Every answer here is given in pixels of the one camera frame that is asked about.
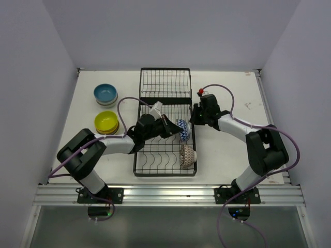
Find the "blue zigzag patterned bowl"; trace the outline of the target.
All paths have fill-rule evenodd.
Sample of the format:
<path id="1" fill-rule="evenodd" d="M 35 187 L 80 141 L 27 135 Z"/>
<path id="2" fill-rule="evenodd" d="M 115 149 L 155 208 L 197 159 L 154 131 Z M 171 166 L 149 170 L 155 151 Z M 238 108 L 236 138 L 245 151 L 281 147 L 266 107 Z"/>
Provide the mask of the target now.
<path id="1" fill-rule="evenodd" d="M 179 134 L 181 142 L 187 142 L 191 137 L 191 128 L 187 121 L 183 119 L 177 119 L 176 124 L 178 127 L 182 128 L 182 132 Z"/>

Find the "black wire dish rack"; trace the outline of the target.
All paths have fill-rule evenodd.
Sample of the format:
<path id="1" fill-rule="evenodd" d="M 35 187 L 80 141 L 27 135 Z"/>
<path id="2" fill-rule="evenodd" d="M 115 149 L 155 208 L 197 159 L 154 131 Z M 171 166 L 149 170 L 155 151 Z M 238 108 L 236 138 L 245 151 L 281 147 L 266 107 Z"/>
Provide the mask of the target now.
<path id="1" fill-rule="evenodd" d="M 189 68 L 143 67 L 140 71 L 139 98 L 142 100 L 138 115 L 147 114 L 148 106 L 161 102 L 161 113 L 173 123 L 189 122 L 193 111 L 191 71 Z M 195 149 L 195 130 L 190 127 L 189 139 L 181 141 L 179 135 L 166 139 L 160 136 L 146 141 L 142 150 L 134 155 L 133 173 L 137 177 L 194 176 L 197 164 L 188 168 L 180 165 L 180 147 Z"/>

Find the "brown scale patterned bowl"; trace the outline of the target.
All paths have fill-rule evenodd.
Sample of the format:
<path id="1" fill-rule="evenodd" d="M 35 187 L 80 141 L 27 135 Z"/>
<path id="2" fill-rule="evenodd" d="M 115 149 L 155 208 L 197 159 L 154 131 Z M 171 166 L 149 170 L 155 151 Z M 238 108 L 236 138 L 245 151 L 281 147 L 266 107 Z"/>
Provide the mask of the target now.
<path id="1" fill-rule="evenodd" d="M 196 151 L 187 144 L 181 144 L 179 151 L 179 164 L 181 169 L 187 169 L 197 161 Z"/>

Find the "orange ceramic bowl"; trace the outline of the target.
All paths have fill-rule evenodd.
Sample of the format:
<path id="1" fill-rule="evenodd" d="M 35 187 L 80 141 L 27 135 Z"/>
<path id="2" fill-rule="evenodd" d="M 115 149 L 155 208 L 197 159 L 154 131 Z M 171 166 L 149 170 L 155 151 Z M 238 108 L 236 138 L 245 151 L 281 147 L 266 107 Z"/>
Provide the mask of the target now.
<path id="1" fill-rule="evenodd" d="M 104 132 L 117 130 L 119 127 L 119 122 L 100 122 L 96 124 L 96 130 L 101 130 Z"/>

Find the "lime yellow bowl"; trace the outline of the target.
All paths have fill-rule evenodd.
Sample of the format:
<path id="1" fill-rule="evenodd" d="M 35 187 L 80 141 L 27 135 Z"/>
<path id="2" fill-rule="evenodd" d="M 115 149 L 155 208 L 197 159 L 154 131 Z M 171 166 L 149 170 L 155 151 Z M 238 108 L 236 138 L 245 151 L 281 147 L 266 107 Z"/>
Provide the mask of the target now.
<path id="1" fill-rule="evenodd" d="M 103 111 L 95 117 L 94 125 L 101 131 L 113 130 L 118 126 L 118 117 L 113 111 Z"/>

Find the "pale grey-green bowl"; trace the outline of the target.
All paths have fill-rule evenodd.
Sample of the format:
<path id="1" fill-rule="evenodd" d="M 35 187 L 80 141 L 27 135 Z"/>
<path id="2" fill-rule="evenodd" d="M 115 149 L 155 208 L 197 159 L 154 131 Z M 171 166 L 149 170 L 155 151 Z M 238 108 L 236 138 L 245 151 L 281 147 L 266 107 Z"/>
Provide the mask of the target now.
<path id="1" fill-rule="evenodd" d="M 98 130 L 97 131 L 99 134 L 102 134 L 102 135 L 115 135 L 117 133 L 117 130 L 114 130 L 114 131 L 108 131 L 108 132 L 104 132 L 104 131 L 101 131 L 101 130 Z"/>

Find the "white ceramic bowl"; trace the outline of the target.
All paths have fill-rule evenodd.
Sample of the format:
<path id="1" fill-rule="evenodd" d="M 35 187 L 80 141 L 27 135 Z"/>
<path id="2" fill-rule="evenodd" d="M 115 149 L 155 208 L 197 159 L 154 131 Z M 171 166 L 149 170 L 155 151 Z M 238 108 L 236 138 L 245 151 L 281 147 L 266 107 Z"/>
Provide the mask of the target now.
<path id="1" fill-rule="evenodd" d="M 118 100 L 118 98 L 114 98 L 111 101 L 103 102 L 103 101 L 99 101 L 98 99 L 96 99 L 96 102 L 99 102 L 101 104 L 111 104 L 111 103 L 117 102 L 117 100 Z"/>

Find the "blue ceramic bowl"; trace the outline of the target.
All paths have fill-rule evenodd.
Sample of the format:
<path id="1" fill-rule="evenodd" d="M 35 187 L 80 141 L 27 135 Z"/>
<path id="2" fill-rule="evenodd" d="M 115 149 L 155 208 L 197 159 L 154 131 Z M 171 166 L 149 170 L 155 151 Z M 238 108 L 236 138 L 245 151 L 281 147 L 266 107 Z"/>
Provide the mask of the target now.
<path id="1" fill-rule="evenodd" d="M 100 102 L 113 101 L 117 96 L 116 88 L 111 84 L 100 84 L 94 89 L 94 97 Z"/>

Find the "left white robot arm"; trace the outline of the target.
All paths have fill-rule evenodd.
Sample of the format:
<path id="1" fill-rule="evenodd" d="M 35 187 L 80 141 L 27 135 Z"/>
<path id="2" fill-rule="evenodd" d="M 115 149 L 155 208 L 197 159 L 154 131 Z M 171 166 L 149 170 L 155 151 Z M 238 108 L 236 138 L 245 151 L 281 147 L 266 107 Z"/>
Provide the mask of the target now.
<path id="1" fill-rule="evenodd" d="M 94 167 L 103 155 L 134 154 L 152 138 L 159 136 L 166 139 L 183 130 L 166 115 L 156 119 L 150 114 L 144 114 L 123 135 L 98 136 L 90 129 L 82 129 L 60 149 L 56 158 L 75 181 L 89 190 L 90 198 L 101 203 L 106 200 L 108 191 L 106 183 Z"/>

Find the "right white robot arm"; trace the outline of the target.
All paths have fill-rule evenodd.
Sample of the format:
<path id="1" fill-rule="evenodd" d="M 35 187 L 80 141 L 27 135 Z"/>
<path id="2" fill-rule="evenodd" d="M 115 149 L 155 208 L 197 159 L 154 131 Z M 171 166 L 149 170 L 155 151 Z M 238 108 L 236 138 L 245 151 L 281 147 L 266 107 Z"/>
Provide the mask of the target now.
<path id="1" fill-rule="evenodd" d="M 249 196 L 250 185 L 288 163 L 288 152 L 275 126 L 254 128 L 235 120 L 230 111 L 222 111 L 213 94 L 198 93 L 198 96 L 200 102 L 193 105 L 190 122 L 195 126 L 208 125 L 246 144 L 249 166 L 232 181 L 229 189 L 220 187 L 218 190 L 223 198 L 242 203 Z"/>

